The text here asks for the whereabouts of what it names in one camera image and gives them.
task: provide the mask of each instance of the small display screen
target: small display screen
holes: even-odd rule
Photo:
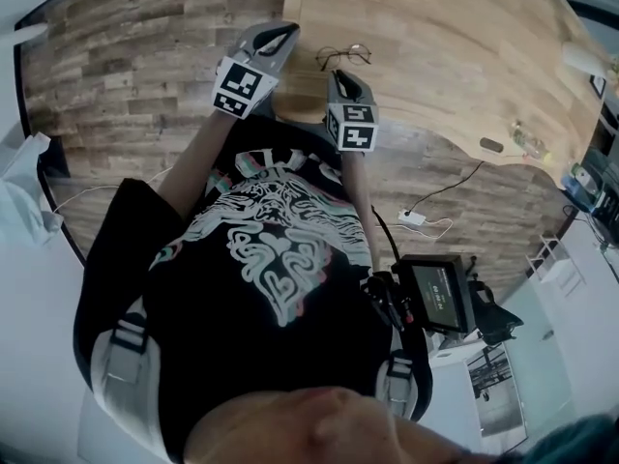
[[[445,269],[414,266],[413,273],[424,298],[427,319],[437,325],[459,328],[456,302]]]

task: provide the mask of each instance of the white cloth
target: white cloth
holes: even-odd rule
[[[37,163],[48,146],[40,132],[18,149],[0,145],[0,244],[43,246],[60,230],[62,217],[41,208]]]

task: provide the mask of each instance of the power strip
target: power strip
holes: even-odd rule
[[[398,220],[405,225],[423,225],[426,221],[426,217],[410,210],[400,210],[398,214]]]

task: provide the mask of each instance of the eyeglasses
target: eyeglasses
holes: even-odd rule
[[[360,43],[355,43],[349,46],[346,50],[337,50],[331,46],[320,48],[316,54],[316,62],[320,66],[320,71],[325,72],[327,69],[334,69],[338,66],[340,57],[345,55],[348,60],[356,66],[371,64],[369,57],[371,52],[368,48]]]

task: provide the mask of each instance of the white marker cube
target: white marker cube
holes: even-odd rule
[[[327,131],[338,140],[340,151],[374,151],[378,135],[378,107],[329,103]]]
[[[246,119],[277,85],[275,77],[226,56],[217,68],[213,106]]]

